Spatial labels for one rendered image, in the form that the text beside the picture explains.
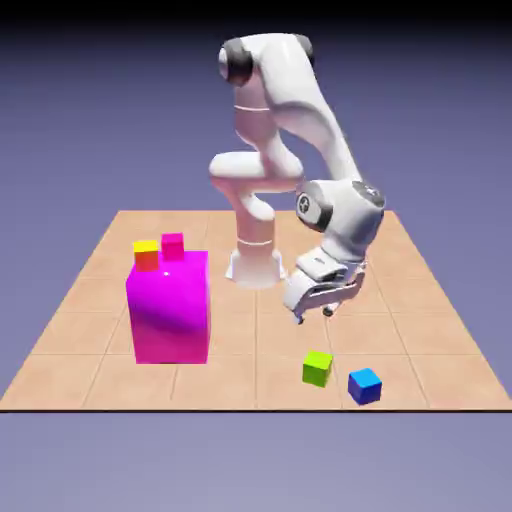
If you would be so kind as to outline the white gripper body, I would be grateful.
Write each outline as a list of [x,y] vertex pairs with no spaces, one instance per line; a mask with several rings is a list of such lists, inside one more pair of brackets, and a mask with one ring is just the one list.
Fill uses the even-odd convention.
[[343,302],[359,293],[364,278],[364,270],[357,270],[349,278],[341,273],[332,273],[320,280],[296,271],[286,284],[283,304],[294,316],[303,316],[306,311],[316,308],[323,311],[331,303],[336,303],[338,309]]

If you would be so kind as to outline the small green cube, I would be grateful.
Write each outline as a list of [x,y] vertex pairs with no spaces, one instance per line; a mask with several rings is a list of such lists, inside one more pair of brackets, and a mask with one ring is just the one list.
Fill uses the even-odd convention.
[[333,356],[329,353],[309,351],[303,361],[302,381],[325,388],[331,374]]

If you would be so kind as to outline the small blue cube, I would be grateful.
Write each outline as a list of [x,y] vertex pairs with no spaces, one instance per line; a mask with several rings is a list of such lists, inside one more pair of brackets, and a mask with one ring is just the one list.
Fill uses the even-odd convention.
[[382,381],[371,368],[351,371],[348,376],[348,393],[358,405],[379,401]]

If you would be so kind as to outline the small pink cube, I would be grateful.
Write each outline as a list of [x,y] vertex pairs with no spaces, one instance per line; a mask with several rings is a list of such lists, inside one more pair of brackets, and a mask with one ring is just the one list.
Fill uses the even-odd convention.
[[161,236],[161,253],[164,261],[183,260],[185,253],[183,233],[164,233]]

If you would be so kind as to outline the small yellow cube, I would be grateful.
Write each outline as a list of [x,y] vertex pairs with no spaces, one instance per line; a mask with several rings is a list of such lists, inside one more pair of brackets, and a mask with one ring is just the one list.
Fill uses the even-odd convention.
[[135,269],[151,272],[159,268],[159,246],[156,240],[139,240],[133,243]]

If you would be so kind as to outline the large magenta box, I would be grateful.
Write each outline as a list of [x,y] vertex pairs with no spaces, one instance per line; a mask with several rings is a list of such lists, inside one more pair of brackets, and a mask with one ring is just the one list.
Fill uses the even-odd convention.
[[133,269],[126,280],[136,362],[204,364],[211,332],[208,253],[189,250],[159,261],[154,271]]

